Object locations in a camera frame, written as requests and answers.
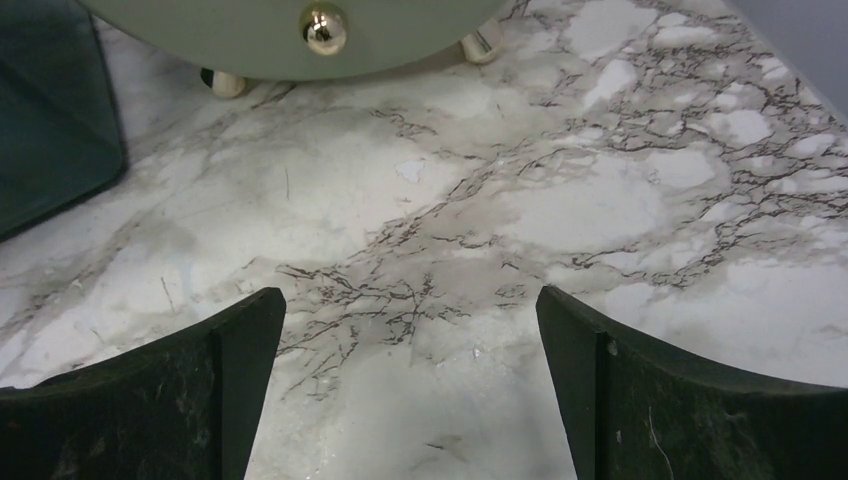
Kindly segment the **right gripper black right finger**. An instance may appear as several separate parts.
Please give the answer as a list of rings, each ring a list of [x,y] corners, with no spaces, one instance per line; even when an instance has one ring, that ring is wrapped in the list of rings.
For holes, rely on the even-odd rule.
[[[536,315],[581,479],[843,479],[847,392],[693,354],[544,287]]]

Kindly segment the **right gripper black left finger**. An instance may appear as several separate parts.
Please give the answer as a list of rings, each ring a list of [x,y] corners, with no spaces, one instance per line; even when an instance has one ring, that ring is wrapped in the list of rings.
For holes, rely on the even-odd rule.
[[[264,288],[116,357],[1,392],[5,479],[241,479],[286,302]]]

